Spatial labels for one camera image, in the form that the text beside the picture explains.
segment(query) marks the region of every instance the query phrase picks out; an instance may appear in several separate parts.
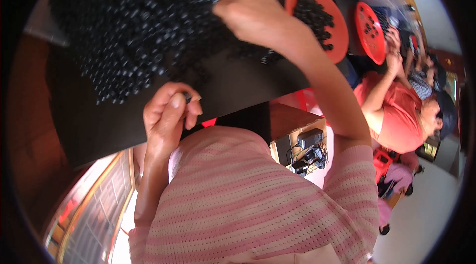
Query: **fingernail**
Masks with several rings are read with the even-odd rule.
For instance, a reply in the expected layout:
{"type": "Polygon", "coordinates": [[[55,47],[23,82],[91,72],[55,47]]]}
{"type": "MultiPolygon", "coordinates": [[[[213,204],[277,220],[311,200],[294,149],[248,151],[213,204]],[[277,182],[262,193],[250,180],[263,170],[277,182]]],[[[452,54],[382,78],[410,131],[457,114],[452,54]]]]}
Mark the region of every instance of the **fingernail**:
{"type": "Polygon", "coordinates": [[[180,101],[182,99],[181,98],[182,96],[183,96],[182,94],[178,94],[178,93],[174,94],[172,96],[172,100],[170,101],[171,106],[174,108],[178,108],[180,106],[180,101]]]}

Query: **red bowl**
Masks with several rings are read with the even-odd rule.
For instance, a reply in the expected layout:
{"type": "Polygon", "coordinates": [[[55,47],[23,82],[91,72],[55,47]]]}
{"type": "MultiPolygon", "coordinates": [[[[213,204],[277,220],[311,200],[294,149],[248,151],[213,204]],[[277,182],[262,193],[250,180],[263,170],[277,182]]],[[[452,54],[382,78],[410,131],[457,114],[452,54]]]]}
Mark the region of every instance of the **red bowl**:
{"type": "Polygon", "coordinates": [[[359,2],[356,7],[355,21],[358,37],[365,52],[377,65],[382,65],[385,60],[385,36],[377,15],[369,5],[359,2]]]}
{"type": "MultiPolygon", "coordinates": [[[[291,16],[294,14],[294,7],[296,6],[297,1],[298,0],[285,0],[284,2],[284,8],[291,16]]],[[[333,0],[315,1],[324,6],[324,11],[334,16],[334,27],[326,27],[326,31],[330,32],[331,37],[325,41],[325,44],[334,45],[334,49],[327,50],[325,53],[334,64],[337,64],[346,56],[349,47],[349,34],[346,22],[333,0]]]]}

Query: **red shirt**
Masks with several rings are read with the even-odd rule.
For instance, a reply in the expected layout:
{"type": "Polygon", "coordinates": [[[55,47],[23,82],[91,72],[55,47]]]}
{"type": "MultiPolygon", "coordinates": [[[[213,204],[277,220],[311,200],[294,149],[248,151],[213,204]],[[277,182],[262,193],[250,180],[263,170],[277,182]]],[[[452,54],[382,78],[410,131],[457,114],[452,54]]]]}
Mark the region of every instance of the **red shirt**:
{"type": "MultiPolygon", "coordinates": [[[[362,83],[354,89],[360,106],[364,104],[370,91],[382,79],[383,75],[375,71],[367,72],[362,83]]],[[[380,134],[372,129],[370,135],[380,145],[399,154],[415,151],[423,144],[423,130],[415,112],[421,109],[421,99],[413,89],[407,89],[400,82],[393,82],[384,102],[384,119],[380,134]]]]}

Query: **pink and white striped sweater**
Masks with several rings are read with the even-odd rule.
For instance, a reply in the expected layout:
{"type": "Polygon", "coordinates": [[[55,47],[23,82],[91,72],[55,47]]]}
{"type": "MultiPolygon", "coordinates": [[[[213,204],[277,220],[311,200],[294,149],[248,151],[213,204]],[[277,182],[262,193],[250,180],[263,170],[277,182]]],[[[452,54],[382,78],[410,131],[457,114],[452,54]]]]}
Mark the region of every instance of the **pink and white striped sweater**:
{"type": "Polygon", "coordinates": [[[368,146],[335,156],[320,189],[277,164],[255,133],[208,127],[180,143],[169,175],[150,228],[129,232],[134,264],[224,264],[327,244],[342,263],[366,263],[378,235],[368,146]]]}

